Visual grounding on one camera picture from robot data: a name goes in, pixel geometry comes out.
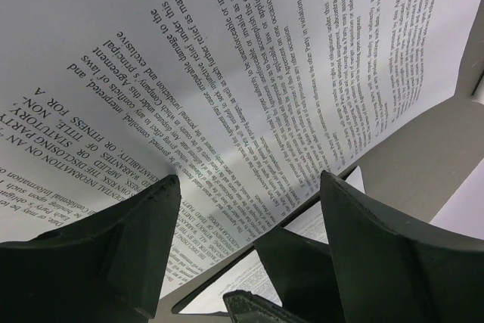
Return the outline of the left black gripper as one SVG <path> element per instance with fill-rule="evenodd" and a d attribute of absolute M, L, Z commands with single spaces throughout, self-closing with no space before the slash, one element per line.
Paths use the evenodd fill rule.
<path fill-rule="evenodd" d="M 222 297 L 232 322 L 313 322 L 312 316 L 298 315 L 277 304 L 245 290 L 225 293 Z"/>

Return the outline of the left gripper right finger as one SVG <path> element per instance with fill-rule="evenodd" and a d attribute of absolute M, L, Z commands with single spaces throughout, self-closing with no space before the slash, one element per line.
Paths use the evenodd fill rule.
<path fill-rule="evenodd" d="M 282 306 L 307 322 L 481 322 L 483 242 L 321 174 L 327 241 L 273 228 L 255 244 Z"/>

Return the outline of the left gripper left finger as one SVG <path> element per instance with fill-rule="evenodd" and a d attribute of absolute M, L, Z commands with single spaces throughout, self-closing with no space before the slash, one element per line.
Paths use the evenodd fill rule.
<path fill-rule="evenodd" d="M 168 175 L 92 216 L 2 243 L 1 320 L 151 320 L 180 204 L 180 181 Z"/>

